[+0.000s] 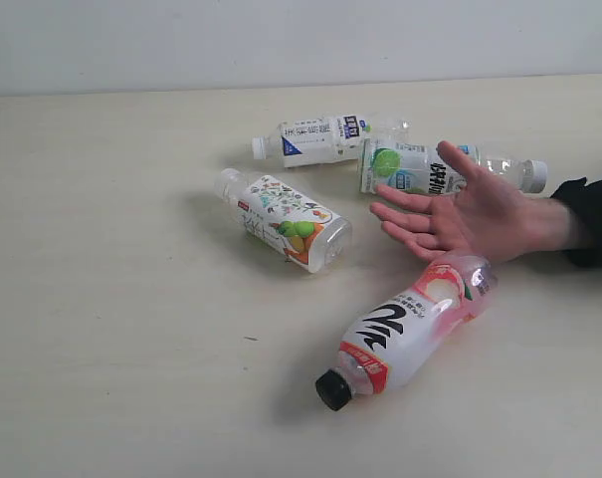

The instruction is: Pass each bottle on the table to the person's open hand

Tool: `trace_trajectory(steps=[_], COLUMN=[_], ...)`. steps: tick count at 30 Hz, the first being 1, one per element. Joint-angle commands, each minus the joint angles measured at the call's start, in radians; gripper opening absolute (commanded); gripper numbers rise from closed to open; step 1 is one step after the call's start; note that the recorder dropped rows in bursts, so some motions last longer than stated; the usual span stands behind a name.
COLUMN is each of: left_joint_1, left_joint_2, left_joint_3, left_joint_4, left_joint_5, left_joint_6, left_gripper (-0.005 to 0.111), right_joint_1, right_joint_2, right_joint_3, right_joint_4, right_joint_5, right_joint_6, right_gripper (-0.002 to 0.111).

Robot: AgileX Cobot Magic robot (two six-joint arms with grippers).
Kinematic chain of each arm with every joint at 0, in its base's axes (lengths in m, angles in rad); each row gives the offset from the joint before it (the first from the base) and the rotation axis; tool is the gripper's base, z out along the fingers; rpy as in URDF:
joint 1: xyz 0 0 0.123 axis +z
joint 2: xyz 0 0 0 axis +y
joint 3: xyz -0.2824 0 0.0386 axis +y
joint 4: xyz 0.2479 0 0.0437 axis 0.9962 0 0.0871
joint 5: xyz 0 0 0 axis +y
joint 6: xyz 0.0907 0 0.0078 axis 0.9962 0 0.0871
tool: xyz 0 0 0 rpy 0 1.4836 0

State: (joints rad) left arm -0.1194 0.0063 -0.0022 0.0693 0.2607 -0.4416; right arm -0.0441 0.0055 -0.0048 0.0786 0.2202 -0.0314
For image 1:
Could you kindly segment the person's open hand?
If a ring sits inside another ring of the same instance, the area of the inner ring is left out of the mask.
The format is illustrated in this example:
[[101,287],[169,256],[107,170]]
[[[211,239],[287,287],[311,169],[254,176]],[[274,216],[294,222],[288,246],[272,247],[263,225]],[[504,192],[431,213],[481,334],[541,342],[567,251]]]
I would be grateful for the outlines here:
[[450,251],[469,251],[501,263],[588,243],[583,225],[560,201],[523,195],[447,141],[437,152],[467,179],[459,193],[424,196],[380,185],[381,200],[370,204],[381,229],[418,258],[431,262]]

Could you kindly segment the black sleeved forearm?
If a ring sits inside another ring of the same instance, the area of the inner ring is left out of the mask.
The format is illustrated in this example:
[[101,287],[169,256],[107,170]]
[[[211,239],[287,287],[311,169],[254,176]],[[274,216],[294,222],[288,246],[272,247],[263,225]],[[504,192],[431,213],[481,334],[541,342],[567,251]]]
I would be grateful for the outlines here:
[[586,245],[566,249],[565,257],[580,268],[602,268],[602,180],[587,178],[563,182],[551,195],[565,205],[587,234]]

